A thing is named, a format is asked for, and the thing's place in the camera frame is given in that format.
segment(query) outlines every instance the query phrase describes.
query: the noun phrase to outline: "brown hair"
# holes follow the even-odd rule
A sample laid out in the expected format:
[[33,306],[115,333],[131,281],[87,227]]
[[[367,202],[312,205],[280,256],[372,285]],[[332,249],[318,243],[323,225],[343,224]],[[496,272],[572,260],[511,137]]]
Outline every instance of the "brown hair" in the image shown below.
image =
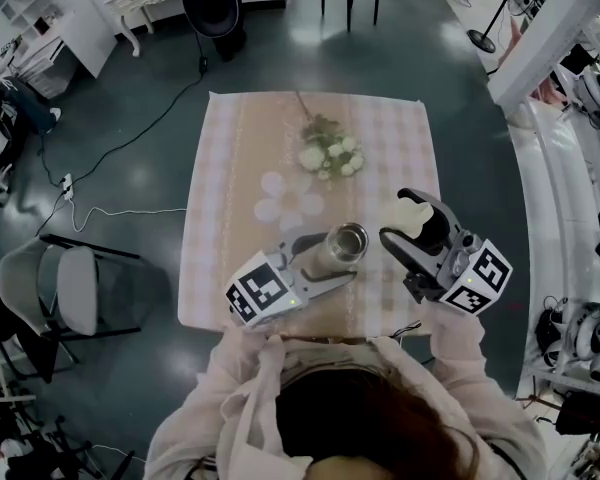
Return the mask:
[[[362,370],[318,371],[294,382],[277,399],[285,453],[365,457],[396,479],[474,480],[478,448],[444,425],[421,396],[399,380]],[[453,432],[473,449],[463,464]]]

